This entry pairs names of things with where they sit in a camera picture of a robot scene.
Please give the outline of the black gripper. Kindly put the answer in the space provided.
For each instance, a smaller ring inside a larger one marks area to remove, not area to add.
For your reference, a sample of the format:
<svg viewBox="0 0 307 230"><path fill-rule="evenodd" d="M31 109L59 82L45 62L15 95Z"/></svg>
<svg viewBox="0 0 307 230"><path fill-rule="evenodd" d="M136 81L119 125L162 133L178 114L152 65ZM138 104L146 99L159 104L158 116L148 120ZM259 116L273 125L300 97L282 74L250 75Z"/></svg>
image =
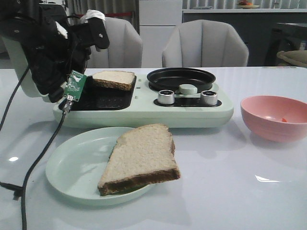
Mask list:
<svg viewBox="0 0 307 230"><path fill-rule="evenodd" d="M42 94L56 92L72 70L83 73L91 46L107 49L106 17L88 10L71 25L64 8L39 0L2 0L0 35L22 45L27 71Z"/></svg>

